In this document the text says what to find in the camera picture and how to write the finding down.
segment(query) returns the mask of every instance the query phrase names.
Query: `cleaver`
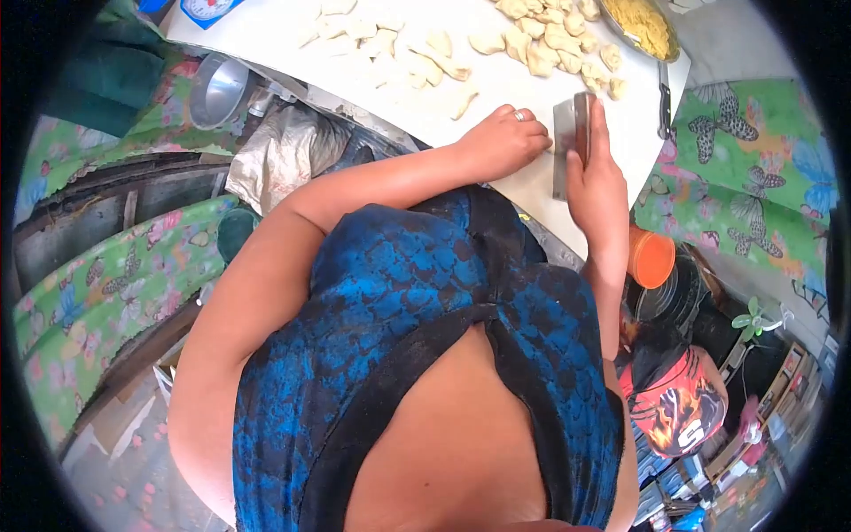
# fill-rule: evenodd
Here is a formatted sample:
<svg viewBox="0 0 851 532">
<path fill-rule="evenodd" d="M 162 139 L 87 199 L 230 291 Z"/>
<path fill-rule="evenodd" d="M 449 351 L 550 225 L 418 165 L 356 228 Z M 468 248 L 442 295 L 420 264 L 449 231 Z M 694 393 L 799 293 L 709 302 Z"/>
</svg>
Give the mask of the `cleaver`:
<svg viewBox="0 0 851 532">
<path fill-rule="evenodd" d="M 552 107 L 553 136 L 556 162 L 552 168 L 552 198 L 568 201 L 568 151 L 576 150 L 582 159 L 582 168 L 588 166 L 591 156 L 591 104 L 597 97 L 590 92 L 580 92 L 574 97 Z"/>
</svg>

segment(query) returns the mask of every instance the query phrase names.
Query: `knife handle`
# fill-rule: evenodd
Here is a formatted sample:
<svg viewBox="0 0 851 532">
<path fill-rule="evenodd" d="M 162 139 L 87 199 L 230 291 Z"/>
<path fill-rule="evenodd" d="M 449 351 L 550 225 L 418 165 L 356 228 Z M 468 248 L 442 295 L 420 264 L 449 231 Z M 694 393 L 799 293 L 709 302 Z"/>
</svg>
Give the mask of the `knife handle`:
<svg viewBox="0 0 851 532">
<path fill-rule="evenodd" d="M 597 96 L 590 92 L 577 93 L 574 97 L 576 117 L 576 152 L 582 160 L 582 168 L 588 168 L 591 159 L 591 106 Z"/>
<path fill-rule="evenodd" d="M 671 89 L 664 83 L 659 83 L 662 100 L 659 103 L 659 137 L 662 140 L 671 138 Z"/>
</svg>

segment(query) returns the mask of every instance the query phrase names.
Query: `white cutting board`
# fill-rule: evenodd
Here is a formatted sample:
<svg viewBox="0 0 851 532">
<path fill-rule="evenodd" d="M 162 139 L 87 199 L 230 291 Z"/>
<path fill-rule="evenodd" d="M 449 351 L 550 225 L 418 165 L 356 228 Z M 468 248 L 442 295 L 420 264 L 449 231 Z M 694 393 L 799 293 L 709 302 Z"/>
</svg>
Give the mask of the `white cutting board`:
<svg viewBox="0 0 851 532">
<path fill-rule="evenodd" d="M 460 85 L 448 76 L 436 88 L 417 92 L 375 89 L 357 63 L 347 56 L 328 57 L 324 43 L 296 47 L 296 33 L 312 23 L 318 13 L 318 0 L 291 3 L 284 0 L 245 0 L 222 20 L 202 30 L 179 7 L 172 8 L 160 25 L 166 38 L 189 43 L 259 63 L 316 85 L 362 107 L 431 146 L 445 146 L 458 140 L 496 107 L 509 103 L 531 109 L 548 129 L 552 129 L 552 107 L 585 90 L 578 75 L 555 71 L 550 78 L 532 77 L 522 63 L 504 53 L 481 55 L 467 42 L 476 31 L 504 31 L 513 21 L 494 8 L 490 0 L 359 0 L 355 16 L 371 20 L 381 14 L 394 14 L 405 20 L 396 50 L 406 43 L 422 42 L 429 29 L 444 29 L 453 42 L 453 57 L 472 66 L 471 81 L 479 96 L 457 122 L 447 114 L 448 100 Z M 601 22 L 586 22 L 601 45 L 618 42 Z M 662 140 L 659 127 L 659 73 L 657 62 L 633 49 L 621 46 L 623 66 L 616 76 L 629 83 L 621 101 L 603 96 L 611 130 L 612 154 L 624 172 L 632 204 L 647 179 Z M 605 71 L 598 54 L 589 55 Z M 683 93 L 690 60 L 685 53 L 670 69 L 671 101 Z M 514 203 L 553 232 L 583 259 L 587 256 L 584 236 L 570 218 L 567 204 L 551 199 L 552 155 L 545 153 L 520 172 L 493 183 Z"/>
</svg>

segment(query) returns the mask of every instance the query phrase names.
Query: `floor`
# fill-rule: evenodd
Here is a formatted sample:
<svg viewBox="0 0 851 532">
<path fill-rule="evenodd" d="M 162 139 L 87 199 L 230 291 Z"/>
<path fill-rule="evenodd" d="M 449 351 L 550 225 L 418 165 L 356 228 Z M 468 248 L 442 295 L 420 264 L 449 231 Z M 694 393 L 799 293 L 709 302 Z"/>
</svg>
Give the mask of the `floor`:
<svg viewBox="0 0 851 532">
<path fill-rule="evenodd" d="M 141 405 L 138 412 L 131 409 L 107 420 L 110 413 L 104 409 L 89 425 L 118 426 L 121 434 L 114 445 L 102 443 L 87 427 L 63 461 L 95 521 L 110 532 L 232 530 L 178 473 L 168 449 L 168 407 L 153 372 L 127 403 L 131 401 Z"/>
</svg>

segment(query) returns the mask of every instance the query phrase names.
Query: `kitchen knife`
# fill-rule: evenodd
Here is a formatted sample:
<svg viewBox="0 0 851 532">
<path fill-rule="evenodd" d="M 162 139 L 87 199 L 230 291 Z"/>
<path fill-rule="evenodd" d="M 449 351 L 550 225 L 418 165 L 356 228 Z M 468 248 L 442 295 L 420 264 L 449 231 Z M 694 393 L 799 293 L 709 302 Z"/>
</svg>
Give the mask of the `kitchen knife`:
<svg viewBox="0 0 851 532">
<path fill-rule="evenodd" d="M 668 64 L 659 61 L 659 91 L 662 93 L 659 104 L 659 137 L 662 140 L 671 138 L 671 87 L 668 83 Z"/>
<path fill-rule="evenodd" d="M 568 151 L 576 150 L 582 159 L 582 167 L 588 166 L 591 156 L 591 104 L 597 97 L 590 92 L 574 94 L 574 97 L 552 107 L 553 137 L 556 158 L 552 168 L 552 198 L 568 201 Z"/>
</svg>

